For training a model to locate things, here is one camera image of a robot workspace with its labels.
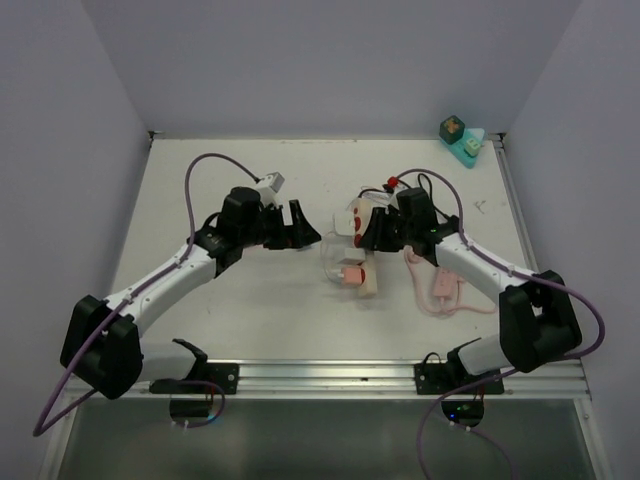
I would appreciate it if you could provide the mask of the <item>orange plug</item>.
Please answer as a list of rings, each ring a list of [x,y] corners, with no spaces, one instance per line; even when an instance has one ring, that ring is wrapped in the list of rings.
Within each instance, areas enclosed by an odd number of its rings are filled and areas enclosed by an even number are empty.
[[[361,266],[345,266],[338,274],[343,285],[359,287],[366,280],[366,272]]]

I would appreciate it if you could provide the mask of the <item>beige power strip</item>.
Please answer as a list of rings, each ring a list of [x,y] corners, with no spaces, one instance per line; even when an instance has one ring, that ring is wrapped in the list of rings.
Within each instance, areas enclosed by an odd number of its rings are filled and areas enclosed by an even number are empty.
[[[364,197],[358,197],[352,203],[352,212],[354,216],[353,244],[365,254],[364,261],[359,264],[362,282],[358,287],[358,295],[363,298],[373,297],[378,292],[374,252],[364,249],[361,245],[362,237],[364,236],[371,220],[373,207],[373,202]]]

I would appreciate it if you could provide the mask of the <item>pink power strip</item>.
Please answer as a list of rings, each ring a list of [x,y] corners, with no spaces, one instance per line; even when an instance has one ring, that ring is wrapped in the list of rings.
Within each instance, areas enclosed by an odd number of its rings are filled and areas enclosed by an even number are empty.
[[[466,280],[443,268],[435,267],[430,288],[423,286],[419,266],[425,260],[418,256],[411,247],[405,247],[403,258],[413,284],[414,299],[418,309],[429,316],[452,316],[461,311],[469,311],[480,315],[491,315],[497,312],[497,305],[492,308],[480,308],[462,302],[463,284]]]

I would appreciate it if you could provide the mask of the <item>white folding extension socket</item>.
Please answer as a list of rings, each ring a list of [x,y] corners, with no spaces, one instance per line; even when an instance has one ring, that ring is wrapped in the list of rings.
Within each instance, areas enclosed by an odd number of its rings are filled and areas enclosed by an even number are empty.
[[[365,198],[354,199],[344,211],[333,215],[333,231],[339,236],[362,236],[371,219],[373,203]]]

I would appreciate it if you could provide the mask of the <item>white plug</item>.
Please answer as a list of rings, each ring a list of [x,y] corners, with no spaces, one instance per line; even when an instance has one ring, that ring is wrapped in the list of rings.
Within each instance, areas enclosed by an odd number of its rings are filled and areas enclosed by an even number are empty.
[[[366,251],[360,248],[340,249],[336,256],[336,263],[341,267],[355,267],[366,261]]]

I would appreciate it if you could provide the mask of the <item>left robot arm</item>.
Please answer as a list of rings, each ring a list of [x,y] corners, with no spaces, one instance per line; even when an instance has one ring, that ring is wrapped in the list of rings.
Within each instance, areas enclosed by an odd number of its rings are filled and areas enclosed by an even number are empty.
[[[264,192],[235,187],[221,211],[151,274],[105,299],[82,298],[60,355],[66,375],[110,400],[141,381],[172,382],[189,393],[208,390],[212,376],[203,350],[183,339],[158,347],[143,336],[178,301],[238,262],[245,249],[299,250],[319,242],[299,202],[290,201],[289,208],[292,222],[285,224],[281,206]]]

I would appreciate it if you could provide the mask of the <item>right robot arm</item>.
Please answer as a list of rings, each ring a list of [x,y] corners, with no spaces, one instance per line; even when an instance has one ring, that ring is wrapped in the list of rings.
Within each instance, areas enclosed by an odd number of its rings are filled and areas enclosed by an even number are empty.
[[[409,247],[432,265],[462,277],[496,305],[497,334],[472,340],[447,355],[445,379],[454,391],[470,391],[490,371],[531,372],[581,344],[576,314],[558,274],[507,267],[503,259],[464,236],[458,216],[439,220],[425,190],[402,190],[390,205],[373,208],[357,224],[360,247],[386,253]]]

